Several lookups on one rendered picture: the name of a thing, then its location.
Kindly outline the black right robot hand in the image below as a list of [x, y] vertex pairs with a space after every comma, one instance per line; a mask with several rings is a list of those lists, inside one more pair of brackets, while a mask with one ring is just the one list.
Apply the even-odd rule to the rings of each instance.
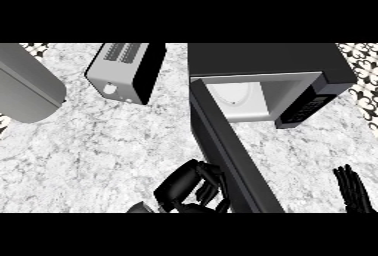
[[333, 170], [337, 177], [340, 192], [349, 213], [377, 213], [373, 207], [368, 191], [358, 173], [346, 164]]

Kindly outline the black microwave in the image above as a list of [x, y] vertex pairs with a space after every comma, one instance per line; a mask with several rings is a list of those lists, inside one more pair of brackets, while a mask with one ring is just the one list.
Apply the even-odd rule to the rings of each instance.
[[294, 128], [358, 82], [333, 43], [191, 43], [189, 81], [226, 120]]

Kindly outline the dark grey microwave door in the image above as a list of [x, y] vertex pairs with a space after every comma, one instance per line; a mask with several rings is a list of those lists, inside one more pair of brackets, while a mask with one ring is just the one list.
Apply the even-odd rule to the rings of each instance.
[[203, 80], [189, 84], [191, 127], [204, 157], [226, 176], [235, 213], [284, 213], [284, 208]]

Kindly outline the silver and black toaster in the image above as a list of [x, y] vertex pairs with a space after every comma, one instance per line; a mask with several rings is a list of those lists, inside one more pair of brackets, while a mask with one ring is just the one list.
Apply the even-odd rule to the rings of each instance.
[[164, 43], [104, 43], [85, 77], [104, 98], [147, 105], [167, 53]]

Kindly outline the grey rounded appliance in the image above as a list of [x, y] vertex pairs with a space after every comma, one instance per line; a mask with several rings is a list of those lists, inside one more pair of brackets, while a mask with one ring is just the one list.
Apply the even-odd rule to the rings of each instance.
[[0, 113], [23, 123], [62, 107], [67, 87], [18, 43], [0, 43]]

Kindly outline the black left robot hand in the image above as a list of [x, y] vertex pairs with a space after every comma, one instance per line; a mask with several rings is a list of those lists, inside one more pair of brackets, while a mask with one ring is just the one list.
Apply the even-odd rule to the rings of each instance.
[[[198, 204], [185, 204], [200, 182], [204, 184], [195, 192]], [[225, 172], [218, 165], [192, 159], [163, 181], [154, 196], [164, 213], [226, 213], [231, 200]]]

